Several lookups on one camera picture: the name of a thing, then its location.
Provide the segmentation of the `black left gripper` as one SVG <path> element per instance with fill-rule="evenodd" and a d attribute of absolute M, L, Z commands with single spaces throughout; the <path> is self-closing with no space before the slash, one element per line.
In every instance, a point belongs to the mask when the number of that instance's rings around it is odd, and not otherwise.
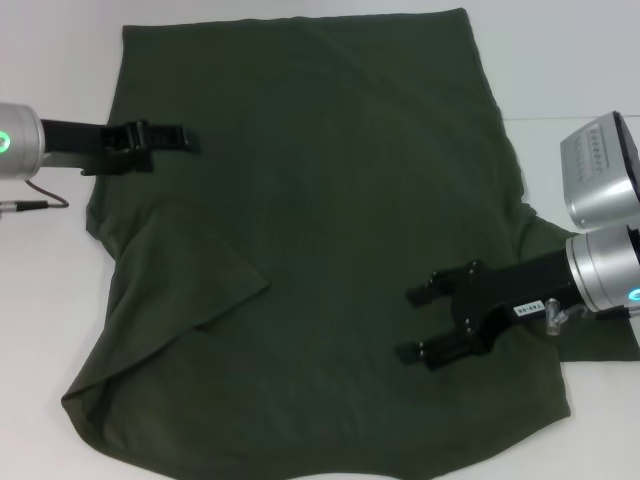
<path fill-rule="evenodd" d="M 152 173 L 152 150 L 197 151 L 196 136 L 182 125 L 154 125 L 139 120 L 105 126 L 42 121 L 43 166 L 80 169 L 82 175 Z"/>

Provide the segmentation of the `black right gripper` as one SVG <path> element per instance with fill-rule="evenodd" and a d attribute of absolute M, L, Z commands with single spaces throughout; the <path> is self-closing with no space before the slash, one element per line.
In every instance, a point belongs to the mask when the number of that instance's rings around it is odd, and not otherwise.
<path fill-rule="evenodd" d="M 555 299 L 563 307 L 583 302 L 563 251 L 505 268 L 477 262 L 433 271 L 425 283 L 408 288 L 405 297 L 412 306 L 452 300 L 456 333 L 394 347 L 403 365 L 422 363 L 431 371 L 490 352 L 504 331 L 544 316 L 533 306 L 537 302 Z"/>

